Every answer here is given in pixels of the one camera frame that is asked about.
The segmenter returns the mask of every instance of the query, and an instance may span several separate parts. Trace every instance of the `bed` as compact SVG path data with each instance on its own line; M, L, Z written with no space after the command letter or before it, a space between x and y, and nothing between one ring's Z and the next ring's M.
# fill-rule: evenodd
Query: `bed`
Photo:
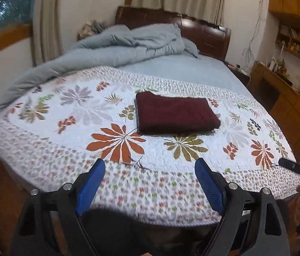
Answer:
M282 156L294 160L286 138L223 63L229 29L125 7L115 23L7 90L0 101L0 159L13 176L53 191L103 158L106 174L91 207L165 226L220 219L194 174L199 157L244 189L268 187L275 198L295 193L300 177L277 166ZM166 24L142 27L154 23ZM204 97L221 127L141 135L135 96L142 91Z

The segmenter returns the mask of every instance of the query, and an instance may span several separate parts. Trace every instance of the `bottle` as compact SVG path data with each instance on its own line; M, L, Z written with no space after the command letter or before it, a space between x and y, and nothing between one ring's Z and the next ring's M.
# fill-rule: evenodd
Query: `bottle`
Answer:
M279 62L276 63L275 68L274 68L274 73L278 72L278 68L279 68Z
M270 71L273 71L274 66L275 66L275 58L273 57L272 61L271 61L271 64L270 64L270 67L268 69L270 69Z

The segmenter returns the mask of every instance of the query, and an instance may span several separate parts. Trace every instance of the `folded towel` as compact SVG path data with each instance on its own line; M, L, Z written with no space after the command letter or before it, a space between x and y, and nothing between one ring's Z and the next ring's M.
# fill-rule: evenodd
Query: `folded towel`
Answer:
M136 102L141 134L207 132L221 124L205 98L163 97L147 91L138 93Z

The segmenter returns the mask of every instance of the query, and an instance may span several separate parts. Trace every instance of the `floral quilt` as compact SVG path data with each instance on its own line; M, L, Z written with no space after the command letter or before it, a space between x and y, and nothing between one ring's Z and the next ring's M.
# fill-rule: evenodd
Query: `floral quilt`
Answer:
M141 135L135 96L205 97L221 120L207 134ZM0 120L0 157L43 191L87 172L97 158L106 174L91 207L112 208L146 223L211 224L220 219L194 174L204 158L242 188L285 198L299 175L277 166L294 160L277 123L254 99L226 89L95 67L31 89Z

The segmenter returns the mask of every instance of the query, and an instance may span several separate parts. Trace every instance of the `wooden bed frame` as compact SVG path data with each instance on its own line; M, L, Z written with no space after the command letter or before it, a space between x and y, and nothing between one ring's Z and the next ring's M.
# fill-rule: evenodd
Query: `wooden bed frame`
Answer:
M181 29L182 37L195 43L200 54L224 61L231 30L216 26L204 20L191 18L162 9L118 7L115 24L124 24L130 29L155 23L176 23Z

